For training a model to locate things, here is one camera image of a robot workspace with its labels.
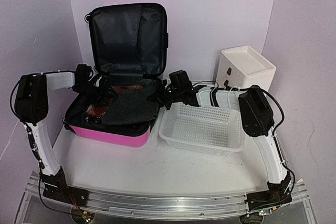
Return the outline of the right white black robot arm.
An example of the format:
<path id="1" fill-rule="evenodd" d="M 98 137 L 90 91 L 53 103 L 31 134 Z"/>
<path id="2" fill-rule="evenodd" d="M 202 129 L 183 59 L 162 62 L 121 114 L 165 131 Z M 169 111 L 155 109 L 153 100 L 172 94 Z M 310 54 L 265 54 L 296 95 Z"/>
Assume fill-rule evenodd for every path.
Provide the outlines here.
<path id="1" fill-rule="evenodd" d="M 215 81 L 164 81 L 155 95 L 165 108 L 159 136 L 183 150 L 226 156 L 252 139 L 267 172 L 267 190 L 246 196 L 248 212 L 260 215 L 290 203 L 295 175 L 279 147 L 271 95 L 257 85 L 224 87 Z"/>

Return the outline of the white three-drawer storage cabinet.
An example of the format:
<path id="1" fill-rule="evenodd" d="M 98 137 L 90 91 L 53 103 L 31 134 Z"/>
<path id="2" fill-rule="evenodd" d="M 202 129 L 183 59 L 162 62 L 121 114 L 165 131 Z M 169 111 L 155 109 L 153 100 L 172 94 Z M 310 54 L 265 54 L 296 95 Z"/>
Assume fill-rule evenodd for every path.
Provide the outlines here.
<path id="1" fill-rule="evenodd" d="M 258 85 L 268 91 L 276 66 L 251 46 L 240 46 L 221 51 L 216 81 L 220 87 L 249 88 Z"/>

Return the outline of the plaid garment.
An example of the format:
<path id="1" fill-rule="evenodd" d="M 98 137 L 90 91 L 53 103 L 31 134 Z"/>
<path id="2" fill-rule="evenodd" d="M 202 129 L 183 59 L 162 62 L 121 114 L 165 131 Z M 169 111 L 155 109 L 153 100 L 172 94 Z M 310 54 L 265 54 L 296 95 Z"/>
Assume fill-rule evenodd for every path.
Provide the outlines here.
<path id="1" fill-rule="evenodd" d="M 137 84 L 137 85 L 133 85 L 133 86 L 112 86 L 111 88 L 116 92 L 117 95 L 119 95 L 121 91 L 141 90 L 141 89 L 143 89 L 143 86 Z M 86 114 L 88 116 L 93 116 L 93 117 L 96 117 L 96 118 L 102 118 L 107 111 L 108 111 L 108 109 L 104 110 L 103 108 L 98 108 L 97 107 L 97 101 L 96 101 L 87 108 Z"/>

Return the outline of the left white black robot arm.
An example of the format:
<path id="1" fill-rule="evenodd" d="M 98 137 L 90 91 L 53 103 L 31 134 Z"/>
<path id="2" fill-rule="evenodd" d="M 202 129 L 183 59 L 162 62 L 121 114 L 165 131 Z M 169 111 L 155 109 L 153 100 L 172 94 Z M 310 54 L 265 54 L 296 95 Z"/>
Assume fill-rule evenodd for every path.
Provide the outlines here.
<path id="1" fill-rule="evenodd" d="M 10 95 L 13 114 L 23 123 L 29 146 L 38 162 L 39 177 L 45 185 L 43 196 L 59 202 L 84 207 L 89 192 L 71 187 L 56 159 L 48 135 L 46 117 L 49 111 L 48 92 L 73 88 L 75 92 L 96 99 L 113 94 L 106 81 L 93 83 L 92 69 L 80 65 L 76 71 L 52 71 L 21 76 Z"/>

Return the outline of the white perforated plastic basket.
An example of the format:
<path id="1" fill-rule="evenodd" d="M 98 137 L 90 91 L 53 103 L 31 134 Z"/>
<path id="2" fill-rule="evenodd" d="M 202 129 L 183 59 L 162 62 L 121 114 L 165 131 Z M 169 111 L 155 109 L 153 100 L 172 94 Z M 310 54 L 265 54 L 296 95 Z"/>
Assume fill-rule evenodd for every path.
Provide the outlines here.
<path id="1" fill-rule="evenodd" d="M 241 124 L 236 110 L 177 103 L 163 113 L 159 136 L 170 147 L 227 156 L 244 149 Z"/>

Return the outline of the grey dotted garment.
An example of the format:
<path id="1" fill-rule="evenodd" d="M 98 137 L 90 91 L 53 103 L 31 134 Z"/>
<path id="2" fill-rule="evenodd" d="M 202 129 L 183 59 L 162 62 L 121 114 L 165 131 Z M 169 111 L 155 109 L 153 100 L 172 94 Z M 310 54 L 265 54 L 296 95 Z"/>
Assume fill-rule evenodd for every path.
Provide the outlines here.
<path id="1" fill-rule="evenodd" d="M 129 86 L 122 89 L 102 117 L 102 124 L 130 125 L 155 120 L 159 104 L 154 86 Z"/>

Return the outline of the pink cartoon child suitcase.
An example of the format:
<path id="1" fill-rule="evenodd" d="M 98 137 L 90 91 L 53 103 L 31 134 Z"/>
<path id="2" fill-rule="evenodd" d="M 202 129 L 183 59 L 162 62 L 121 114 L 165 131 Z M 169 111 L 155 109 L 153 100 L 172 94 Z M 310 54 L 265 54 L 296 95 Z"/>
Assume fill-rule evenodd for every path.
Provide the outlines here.
<path id="1" fill-rule="evenodd" d="M 108 97 L 118 97 L 112 86 L 137 84 L 154 86 L 156 95 L 167 61 L 165 8 L 158 3 L 102 6 L 92 10 L 85 20 L 89 25 L 94 59 L 93 77 L 107 77 L 108 87 L 113 91 Z M 102 98 L 78 94 L 66 111 L 65 129 L 96 141 L 130 147 L 144 145 L 157 118 L 138 124 L 104 125 L 102 118 L 86 114 L 87 108 Z"/>

